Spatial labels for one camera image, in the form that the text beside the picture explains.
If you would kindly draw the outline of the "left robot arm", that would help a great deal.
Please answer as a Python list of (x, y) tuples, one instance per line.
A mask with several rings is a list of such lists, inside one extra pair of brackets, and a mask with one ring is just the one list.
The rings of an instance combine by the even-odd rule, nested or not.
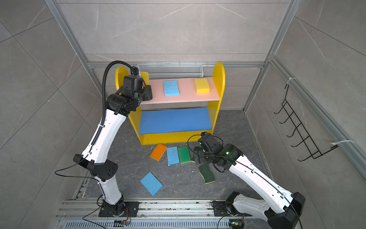
[[(119, 65), (126, 75), (122, 77), (122, 85), (114, 94), (106, 96), (106, 80), (109, 70)], [(124, 210), (124, 198), (118, 188), (115, 174), (118, 165), (108, 159), (109, 149), (114, 138), (131, 112), (135, 112), (142, 101), (153, 98), (152, 88), (140, 76), (135, 66), (123, 61), (112, 61), (104, 71), (102, 81), (102, 118), (92, 140), (81, 154), (76, 154), (73, 161), (87, 169), (91, 179), (98, 182), (102, 195), (103, 206), (113, 215), (121, 215)]]

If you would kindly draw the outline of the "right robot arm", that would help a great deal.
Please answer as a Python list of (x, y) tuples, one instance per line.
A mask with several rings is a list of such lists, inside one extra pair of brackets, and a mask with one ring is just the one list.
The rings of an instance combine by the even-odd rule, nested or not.
[(251, 215), (266, 221), (273, 229), (294, 229), (301, 225), (305, 197), (282, 188), (260, 171), (239, 148), (233, 144), (223, 145), (219, 140), (209, 132), (199, 134), (199, 145), (192, 150), (194, 160), (203, 158), (214, 168), (231, 172), (260, 195), (260, 199), (254, 199), (233, 192), (222, 208), (225, 214)]

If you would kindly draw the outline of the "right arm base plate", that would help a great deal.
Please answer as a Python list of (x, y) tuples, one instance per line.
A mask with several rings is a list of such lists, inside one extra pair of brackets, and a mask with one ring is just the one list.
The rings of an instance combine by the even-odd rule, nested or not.
[(237, 216), (238, 212), (235, 210), (232, 204), (227, 203), (226, 201), (212, 201), (211, 206), (214, 210), (215, 216)]

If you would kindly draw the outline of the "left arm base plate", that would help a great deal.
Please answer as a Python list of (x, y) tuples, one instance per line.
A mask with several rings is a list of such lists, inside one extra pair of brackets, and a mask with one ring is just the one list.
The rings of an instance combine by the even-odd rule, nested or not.
[(140, 203), (134, 202), (120, 202), (116, 205), (103, 203), (99, 212), (99, 217), (136, 217), (139, 210)]

